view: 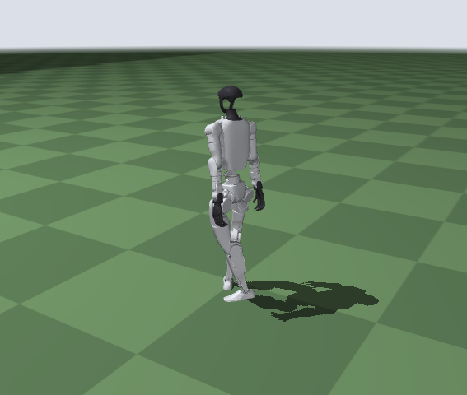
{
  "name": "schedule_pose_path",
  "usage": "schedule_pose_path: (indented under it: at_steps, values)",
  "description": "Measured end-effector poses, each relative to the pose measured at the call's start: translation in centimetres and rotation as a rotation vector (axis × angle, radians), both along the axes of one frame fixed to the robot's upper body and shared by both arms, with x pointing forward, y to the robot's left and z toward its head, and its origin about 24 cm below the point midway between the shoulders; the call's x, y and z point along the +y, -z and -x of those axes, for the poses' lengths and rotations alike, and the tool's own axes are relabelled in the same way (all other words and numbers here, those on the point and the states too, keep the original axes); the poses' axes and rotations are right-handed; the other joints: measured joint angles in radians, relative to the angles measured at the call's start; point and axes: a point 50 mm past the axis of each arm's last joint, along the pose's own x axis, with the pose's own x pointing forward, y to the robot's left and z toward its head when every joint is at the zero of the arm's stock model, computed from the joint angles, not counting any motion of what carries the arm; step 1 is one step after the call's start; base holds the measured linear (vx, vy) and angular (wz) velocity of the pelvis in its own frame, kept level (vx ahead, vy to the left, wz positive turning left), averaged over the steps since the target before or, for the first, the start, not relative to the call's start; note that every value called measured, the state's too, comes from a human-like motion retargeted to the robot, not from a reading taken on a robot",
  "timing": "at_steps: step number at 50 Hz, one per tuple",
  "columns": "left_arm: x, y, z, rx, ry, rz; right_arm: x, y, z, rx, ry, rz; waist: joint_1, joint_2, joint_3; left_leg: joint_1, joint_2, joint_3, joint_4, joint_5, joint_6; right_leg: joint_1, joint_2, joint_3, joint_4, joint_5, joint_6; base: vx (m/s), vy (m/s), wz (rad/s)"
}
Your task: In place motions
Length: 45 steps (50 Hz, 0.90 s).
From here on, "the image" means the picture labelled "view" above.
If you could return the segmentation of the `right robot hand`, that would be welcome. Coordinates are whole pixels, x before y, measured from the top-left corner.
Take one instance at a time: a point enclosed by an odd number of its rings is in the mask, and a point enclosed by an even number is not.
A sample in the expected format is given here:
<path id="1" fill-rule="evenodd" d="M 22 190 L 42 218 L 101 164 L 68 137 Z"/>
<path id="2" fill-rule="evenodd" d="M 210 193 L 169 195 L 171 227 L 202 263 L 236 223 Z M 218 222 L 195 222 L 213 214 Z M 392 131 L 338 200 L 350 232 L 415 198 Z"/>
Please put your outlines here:
<path id="1" fill-rule="evenodd" d="M 264 207 L 265 207 L 265 202 L 264 202 L 264 194 L 263 194 L 263 191 L 262 191 L 262 183 L 260 181 L 257 182 L 257 188 L 254 187 L 254 190 L 255 191 L 255 199 L 253 200 L 253 202 L 256 201 L 256 199 L 258 200 L 257 201 L 257 206 L 254 208 L 254 209 L 257 209 L 256 211 L 260 211 L 260 210 L 263 210 Z"/>

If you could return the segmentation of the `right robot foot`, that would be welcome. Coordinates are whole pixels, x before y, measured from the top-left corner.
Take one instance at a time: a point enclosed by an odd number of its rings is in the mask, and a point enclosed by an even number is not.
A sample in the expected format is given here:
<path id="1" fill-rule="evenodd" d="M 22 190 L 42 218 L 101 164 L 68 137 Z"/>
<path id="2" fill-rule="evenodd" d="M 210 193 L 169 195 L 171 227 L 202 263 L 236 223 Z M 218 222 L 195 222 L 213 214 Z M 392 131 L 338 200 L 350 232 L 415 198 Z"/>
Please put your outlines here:
<path id="1" fill-rule="evenodd" d="M 223 289 L 224 290 L 231 290 L 232 289 L 232 284 L 233 284 L 233 277 L 230 282 L 230 278 L 227 279 L 226 281 L 226 276 L 223 278 Z"/>

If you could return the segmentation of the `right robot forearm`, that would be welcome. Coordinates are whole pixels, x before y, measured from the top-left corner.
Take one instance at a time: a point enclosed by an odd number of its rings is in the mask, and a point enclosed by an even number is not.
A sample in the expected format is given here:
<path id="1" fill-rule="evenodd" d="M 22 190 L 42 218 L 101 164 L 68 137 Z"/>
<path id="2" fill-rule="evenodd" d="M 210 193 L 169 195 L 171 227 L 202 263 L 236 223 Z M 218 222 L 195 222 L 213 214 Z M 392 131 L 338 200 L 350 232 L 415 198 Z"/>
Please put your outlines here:
<path id="1" fill-rule="evenodd" d="M 258 155 L 258 153 L 257 153 Z M 260 178 L 260 171 L 259 171 L 259 157 L 257 158 L 257 160 L 253 160 L 253 161 L 250 161 L 249 163 L 249 167 L 250 167 L 250 177 L 251 177 L 251 180 L 252 180 L 252 186 L 257 188 L 257 182 L 260 181 L 263 185 L 263 182 Z"/>

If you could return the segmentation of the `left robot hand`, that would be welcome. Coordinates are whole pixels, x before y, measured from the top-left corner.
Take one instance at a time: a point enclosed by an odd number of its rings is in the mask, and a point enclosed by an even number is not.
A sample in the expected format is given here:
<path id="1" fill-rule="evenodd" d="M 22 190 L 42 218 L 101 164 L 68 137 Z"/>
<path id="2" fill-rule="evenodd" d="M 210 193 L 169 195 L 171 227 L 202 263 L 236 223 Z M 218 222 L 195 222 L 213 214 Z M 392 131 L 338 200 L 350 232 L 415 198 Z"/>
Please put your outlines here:
<path id="1" fill-rule="evenodd" d="M 222 207 L 221 207 L 221 203 L 223 203 L 222 193 L 219 193 L 217 195 L 217 201 L 212 200 L 212 203 L 214 203 L 212 216 L 214 218 L 215 224 L 220 226 L 220 227 L 224 227 L 224 226 L 228 225 L 227 223 L 224 222 L 224 220 L 222 218 Z"/>

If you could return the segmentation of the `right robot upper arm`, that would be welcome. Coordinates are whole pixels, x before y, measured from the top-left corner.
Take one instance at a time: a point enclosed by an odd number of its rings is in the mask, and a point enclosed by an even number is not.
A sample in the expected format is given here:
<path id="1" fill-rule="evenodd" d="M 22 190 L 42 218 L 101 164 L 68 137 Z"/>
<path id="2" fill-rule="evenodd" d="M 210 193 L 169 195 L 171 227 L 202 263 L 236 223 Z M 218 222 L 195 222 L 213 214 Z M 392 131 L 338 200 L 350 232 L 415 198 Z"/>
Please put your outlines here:
<path id="1" fill-rule="evenodd" d="M 250 125 L 250 154 L 247 161 L 257 160 L 257 140 L 256 140 L 256 123 L 248 121 Z"/>

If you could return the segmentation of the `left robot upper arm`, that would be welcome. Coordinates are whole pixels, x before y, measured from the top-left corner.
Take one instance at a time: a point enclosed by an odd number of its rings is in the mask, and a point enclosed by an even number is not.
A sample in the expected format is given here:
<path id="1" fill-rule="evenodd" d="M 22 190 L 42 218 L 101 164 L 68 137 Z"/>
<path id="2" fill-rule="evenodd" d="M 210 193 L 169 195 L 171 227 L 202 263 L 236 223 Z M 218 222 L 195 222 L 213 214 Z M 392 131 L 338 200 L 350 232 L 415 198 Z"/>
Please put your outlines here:
<path id="1" fill-rule="evenodd" d="M 222 133 L 222 122 L 212 123 L 206 126 L 205 135 L 208 139 L 208 148 L 217 164 L 217 169 L 223 166 L 220 135 Z M 210 158 L 210 159 L 211 159 Z"/>

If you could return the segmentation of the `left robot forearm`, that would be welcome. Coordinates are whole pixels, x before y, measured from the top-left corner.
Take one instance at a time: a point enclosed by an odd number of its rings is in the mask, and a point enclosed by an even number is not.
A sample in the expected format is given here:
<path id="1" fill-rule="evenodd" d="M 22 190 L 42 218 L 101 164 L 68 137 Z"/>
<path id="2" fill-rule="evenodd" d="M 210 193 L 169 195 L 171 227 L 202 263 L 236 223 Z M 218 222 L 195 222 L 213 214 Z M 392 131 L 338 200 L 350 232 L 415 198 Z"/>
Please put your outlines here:
<path id="1" fill-rule="evenodd" d="M 223 186 L 222 186 L 222 172 L 217 170 L 216 161 L 211 158 L 208 160 L 208 168 L 210 171 L 210 176 L 212 177 L 212 199 L 217 201 L 217 195 L 222 193 L 223 198 Z"/>

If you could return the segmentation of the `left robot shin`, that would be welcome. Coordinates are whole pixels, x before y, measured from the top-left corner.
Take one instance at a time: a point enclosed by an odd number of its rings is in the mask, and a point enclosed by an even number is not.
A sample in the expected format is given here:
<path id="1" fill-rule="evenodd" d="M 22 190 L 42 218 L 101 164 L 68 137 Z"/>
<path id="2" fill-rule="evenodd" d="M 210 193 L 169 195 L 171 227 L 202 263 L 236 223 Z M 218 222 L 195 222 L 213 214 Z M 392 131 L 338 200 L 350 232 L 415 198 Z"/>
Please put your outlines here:
<path id="1" fill-rule="evenodd" d="M 232 275 L 236 279 L 238 286 L 240 287 L 240 289 L 242 286 L 245 293 L 248 293 L 248 287 L 245 279 L 245 273 L 247 271 L 245 268 L 245 260 L 242 253 L 242 247 L 239 244 L 232 245 L 230 249 L 230 256 L 226 255 L 226 260 L 229 264 Z M 244 294 L 243 290 L 241 289 L 241 292 Z"/>

